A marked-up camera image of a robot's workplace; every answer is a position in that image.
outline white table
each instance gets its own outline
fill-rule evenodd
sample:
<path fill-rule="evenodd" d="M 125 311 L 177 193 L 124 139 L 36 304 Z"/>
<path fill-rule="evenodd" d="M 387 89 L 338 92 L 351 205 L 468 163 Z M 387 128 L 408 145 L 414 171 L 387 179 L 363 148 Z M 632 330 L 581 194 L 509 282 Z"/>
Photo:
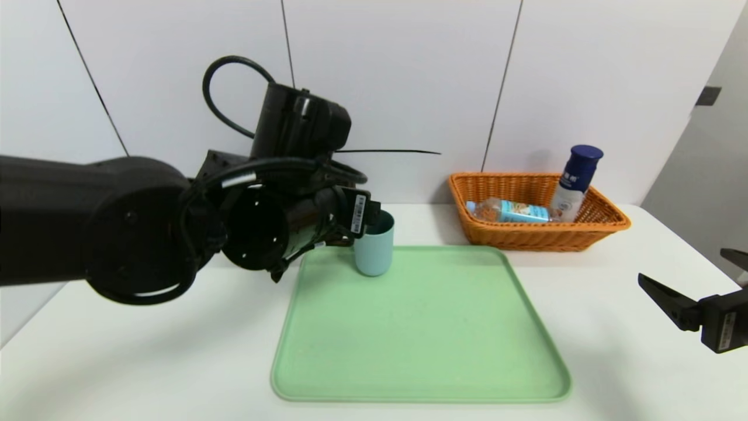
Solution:
<path fill-rule="evenodd" d="M 455 208 L 391 205 L 399 244 L 463 244 Z M 269 384 L 298 265 L 279 285 L 217 256 L 178 300 L 107 301 L 63 290 L 2 350 L 5 421 L 740 420 L 748 348 L 712 354 L 637 284 L 647 275 L 699 299 L 737 286 L 644 210 L 585 252 L 508 252 L 573 378 L 546 405 L 292 403 Z"/>

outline plastic bottle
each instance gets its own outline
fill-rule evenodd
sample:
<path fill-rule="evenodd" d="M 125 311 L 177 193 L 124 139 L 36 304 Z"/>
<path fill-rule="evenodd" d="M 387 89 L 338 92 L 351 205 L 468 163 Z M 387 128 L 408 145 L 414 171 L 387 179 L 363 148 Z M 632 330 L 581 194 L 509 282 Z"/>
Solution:
<path fill-rule="evenodd" d="M 603 151 L 594 146 L 576 145 L 556 186 L 551 209 L 560 215 L 560 222 L 574 222 L 584 202 L 584 196 L 598 168 Z"/>
<path fill-rule="evenodd" d="M 476 218 L 486 222 L 545 223 L 558 221 L 558 213 L 555 210 L 495 197 L 488 198 L 480 203 L 466 202 L 465 207 Z"/>

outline cup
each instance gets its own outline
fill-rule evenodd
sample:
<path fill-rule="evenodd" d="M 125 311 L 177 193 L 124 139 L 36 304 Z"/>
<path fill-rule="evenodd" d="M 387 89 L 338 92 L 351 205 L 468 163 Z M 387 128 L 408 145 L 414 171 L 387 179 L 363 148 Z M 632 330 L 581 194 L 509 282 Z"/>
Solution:
<path fill-rule="evenodd" d="M 395 241 L 395 219 L 381 210 L 379 220 L 367 226 L 367 233 L 353 243 L 356 267 L 364 275 L 379 276 L 392 265 Z"/>

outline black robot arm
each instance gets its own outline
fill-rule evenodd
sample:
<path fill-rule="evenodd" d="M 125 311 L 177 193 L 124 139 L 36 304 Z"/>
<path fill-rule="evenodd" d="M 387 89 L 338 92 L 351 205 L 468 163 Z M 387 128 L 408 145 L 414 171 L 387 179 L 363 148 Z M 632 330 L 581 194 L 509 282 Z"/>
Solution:
<path fill-rule="evenodd" d="M 748 253 L 721 249 L 720 255 L 748 270 Z M 639 285 L 680 330 L 701 329 L 702 343 L 715 353 L 748 345 L 748 289 L 696 302 L 642 273 Z"/>
<path fill-rule="evenodd" d="M 213 72 L 228 63 L 262 69 L 239 59 L 206 72 L 203 93 L 217 115 Z M 154 304 L 183 294 L 218 251 L 278 282 L 315 246 L 350 246 L 379 203 L 355 189 L 365 175 L 332 160 L 348 113 L 269 82 L 257 134 L 246 130 L 251 155 L 209 151 L 194 179 L 141 157 L 89 165 L 0 157 L 0 286 L 86 279 L 112 300 Z"/>

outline orange basket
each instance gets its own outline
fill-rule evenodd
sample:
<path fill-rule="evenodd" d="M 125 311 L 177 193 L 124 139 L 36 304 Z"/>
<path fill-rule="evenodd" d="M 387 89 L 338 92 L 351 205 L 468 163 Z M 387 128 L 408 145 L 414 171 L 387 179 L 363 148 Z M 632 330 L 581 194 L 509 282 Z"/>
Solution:
<path fill-rule="evenodd" d="M 590 187 L 574 223 L 484 222 L 465 207 L 489 197 L 548 206 L 561 174 L 461 172 L 450 176 L 460 223 L 473 244 L 506 250 L 577 252 L 631 226 L 631 221 L 594 187 Z"/>

